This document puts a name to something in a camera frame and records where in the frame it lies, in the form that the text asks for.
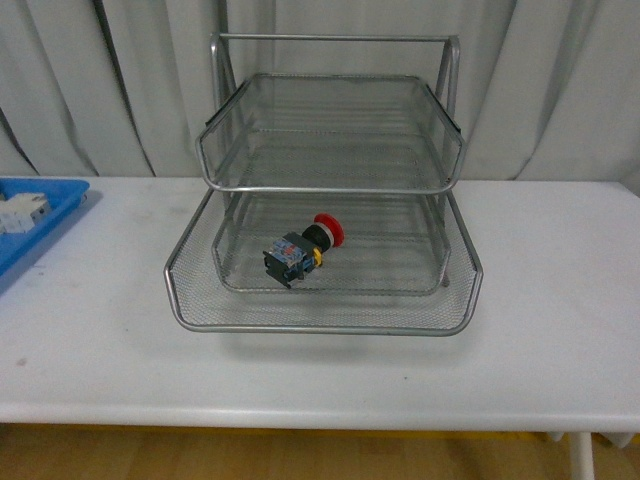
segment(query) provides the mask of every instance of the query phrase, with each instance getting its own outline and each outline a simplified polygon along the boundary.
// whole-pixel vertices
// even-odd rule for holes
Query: white component
[[[0,203],[0,224],[6,233],[26,233],[51,213],[43,193],[20,193]]]

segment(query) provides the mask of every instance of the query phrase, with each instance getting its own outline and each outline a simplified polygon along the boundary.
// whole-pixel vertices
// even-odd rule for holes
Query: blue plastic tray
[[[7,200],[17,193],[44,193],[51,205],[51,213],[29,232],[0,235],[0,275],[75,210],[88,188],[82,180],[0,178],[0,192]]]

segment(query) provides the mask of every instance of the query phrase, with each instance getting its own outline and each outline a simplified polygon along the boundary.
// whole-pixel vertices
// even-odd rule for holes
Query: metal frame handle
[[[448,73],[446,109],[451,118],[456,109],[458,91],[458,71],[460,68],[460,40],[457,35],[448,36],[388,36],[388,35],[288,35],[262,33],[214,33],[211,36],[211,59],[213,67],[213,88],[216,108],[236,90],[228,40],[303,40],[321,42],[404,42],[443,43],[442,60],[436,83],[436,98],[442,103],[445,81]]]

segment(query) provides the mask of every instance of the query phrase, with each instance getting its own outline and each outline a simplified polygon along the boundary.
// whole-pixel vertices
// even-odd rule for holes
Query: upper mesh tray
[[[458,179],[465,143],[416,77],[258,74],[197,152],[216,190],[436,194]]]

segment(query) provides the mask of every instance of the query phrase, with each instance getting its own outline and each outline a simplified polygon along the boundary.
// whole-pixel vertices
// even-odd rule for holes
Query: table leg
[[[569,434],[571,480],[595,480],[590,432]]]

